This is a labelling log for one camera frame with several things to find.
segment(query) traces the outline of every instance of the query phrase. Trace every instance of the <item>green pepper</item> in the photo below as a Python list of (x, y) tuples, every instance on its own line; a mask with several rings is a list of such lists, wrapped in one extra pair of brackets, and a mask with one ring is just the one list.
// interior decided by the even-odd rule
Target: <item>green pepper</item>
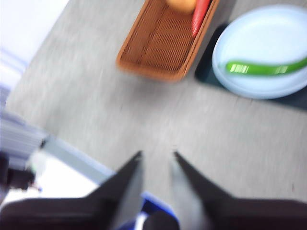
[(226, 64), (226, 70), (235, 74), (272, 76), (288, 74), (306, 66), (307, 57), (301, 61), (285, 65), (263, 65), (243, 61), (229, 61)]

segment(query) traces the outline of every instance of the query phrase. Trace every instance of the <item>gray carpet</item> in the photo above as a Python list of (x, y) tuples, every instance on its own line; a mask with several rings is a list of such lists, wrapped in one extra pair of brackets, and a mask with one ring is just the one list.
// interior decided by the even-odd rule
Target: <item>gray carpet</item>
[(70, 0), (7, 107), (118, 168), (145, 151), (145, 190), (172, 204), (169, 160), (179, 150), (229, 192), (307, 201), (307, 113), (238, 97), (194, 79), (215, 28), (261, 5), (221, 0), (191, 71), (175, 84), (121, 72), (115, 59), (143, 0)]

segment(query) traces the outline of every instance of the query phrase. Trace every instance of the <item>white plate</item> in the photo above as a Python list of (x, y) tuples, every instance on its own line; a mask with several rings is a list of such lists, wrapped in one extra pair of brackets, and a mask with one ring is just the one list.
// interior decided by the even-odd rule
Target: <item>white plate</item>
[(249, 98), (270, 99), (292, 94), (307, 85), (307, 68), (278, 77), (229, 74), (226, 63), (244, 60), (285, 64), (307, 57), (307, 10), (272, 5), (250, 11), (233, 21), (218, 39), (213, 70), (228, 90)]

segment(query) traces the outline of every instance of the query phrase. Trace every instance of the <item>white wall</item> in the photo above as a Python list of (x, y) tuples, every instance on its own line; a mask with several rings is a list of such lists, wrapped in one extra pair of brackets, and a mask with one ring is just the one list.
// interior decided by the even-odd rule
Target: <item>white wall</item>
[(0, 83), (13, 88), (68, 0), (1, 0)]

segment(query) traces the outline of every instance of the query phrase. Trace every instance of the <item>dark tray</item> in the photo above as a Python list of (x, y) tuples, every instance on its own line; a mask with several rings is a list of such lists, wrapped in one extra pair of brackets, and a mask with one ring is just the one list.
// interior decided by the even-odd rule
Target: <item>dark tray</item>
[[(226, 89), (220, 82), (217, 80), (213, 69), (212, 69), (212, 53), (214, 50), (214, 46), (217, 42), (217, 39), (227, 27), (226, 24), (219, 26), (212, 35), (212, 38), (201, 57), (201, 60), (196, 68), (195, 77), (201, 81), (202, 83), (214, 85), (220, 88)], [(307, 87), (302, 90), (288, 95), (286, 97), (280, 97), (277, 99), (271, 99), (266, 101), (272, 101), (280, 104), (285, 104), (288, 106), (301, 108), (307, 110)]]

